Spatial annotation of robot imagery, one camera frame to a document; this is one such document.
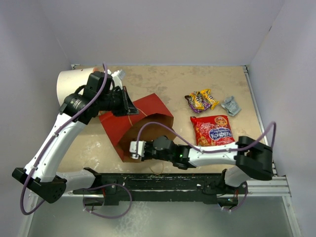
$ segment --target white cylinder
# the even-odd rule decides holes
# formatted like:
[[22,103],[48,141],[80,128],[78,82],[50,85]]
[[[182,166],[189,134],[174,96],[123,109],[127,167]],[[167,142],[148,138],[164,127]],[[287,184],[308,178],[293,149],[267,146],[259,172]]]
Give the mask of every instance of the white cylinder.
[[62,71],[57,79],[57,98],[59,105],[62,105],[66,96],[75,92],[81,86],[86,85],[89,75],[97,71],[98,68],[85,68],[70,71]]

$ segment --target beige table surface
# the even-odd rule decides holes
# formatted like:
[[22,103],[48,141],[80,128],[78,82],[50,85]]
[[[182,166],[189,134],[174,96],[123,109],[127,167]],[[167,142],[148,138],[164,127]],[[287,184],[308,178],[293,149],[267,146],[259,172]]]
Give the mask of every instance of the beige table surface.
[[[246,135],[256,139],[260,134],[260,126],[251,99],[248,83],[242,67],[212,67],[212,66],[110,66],[109,69],[123,69],[126,77],[123,85],[132,101],[151,93],[156,93],[174,116],[173,129],[186,140],[195,144],[195,134],[190,122],[190,116],[206,117],[226,115],[220,106],[195,114],[184,99],[185,95],[195,91],[210,88],[216,100],[223,101],[233,95],[241,107],[235,117],[229,117],[229,122],[235,140]],[[175,143],[183,144],[176,138]],[[151,173],[149,167],[156,173],[202,173],[221,172],[229,165],[209,165],[195,169],[180,170],[171,163],[160,160],[148,160],[142,163],[123,163],[107,137],[99,118],[93,118],[89,125],[74,140],[58,171],[78,171],[90,167],[97,172],[116,173]]]

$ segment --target cardboard box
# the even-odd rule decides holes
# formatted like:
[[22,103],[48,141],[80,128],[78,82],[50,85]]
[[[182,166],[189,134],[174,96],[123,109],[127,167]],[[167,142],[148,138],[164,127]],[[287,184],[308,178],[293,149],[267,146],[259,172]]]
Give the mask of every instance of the cardboard box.
[[[173,125],[173,115],[156,94],[134,101],[134,105],[139,110],[138,115],[115,117],[111,112],[107,112],[99,116],[105,132],[123,162],[139,161],[130,157],[129,145],[131,141],[136,141],[137,134],[144,124],[155,121],[169,128]],[[152,141],[163,135],[170,140],[175,138],[175,135],[166,128],[150,124],[143,130],[140,141]]]

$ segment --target yellow candy wrapper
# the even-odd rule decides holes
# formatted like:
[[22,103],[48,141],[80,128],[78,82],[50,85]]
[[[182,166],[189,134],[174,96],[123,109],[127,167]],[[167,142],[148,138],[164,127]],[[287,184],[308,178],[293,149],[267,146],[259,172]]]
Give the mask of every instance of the yellow candy wrapper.
[[203,97],[199,91],[194,91],[190,94],[193,100],[194,108],[204,110]]
[[211,89],[205,89],[205,90],[201,90],[201,94],[204,97],[204,99],[211,104],[211,110],[213,110],[215,108],[215,106],[217,106],[219,104],[219,102],[217,100],[215,100],[213,98],[213,96],[211,96]]

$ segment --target white wall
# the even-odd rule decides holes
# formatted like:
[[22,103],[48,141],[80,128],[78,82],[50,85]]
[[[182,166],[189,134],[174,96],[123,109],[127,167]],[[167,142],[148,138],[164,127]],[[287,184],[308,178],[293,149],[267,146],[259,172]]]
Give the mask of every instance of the white wall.
[[246,65],[284,0],[40,0],[71,63]]
[[56,81],[69,61],[37,0],[0,1],[0,233],[17,236],[22,185],[11,177],[56,118]]
[[277,121],[274,157],[306,237],[316,231],[316,1],[286,0],[250,64],[264,125]]

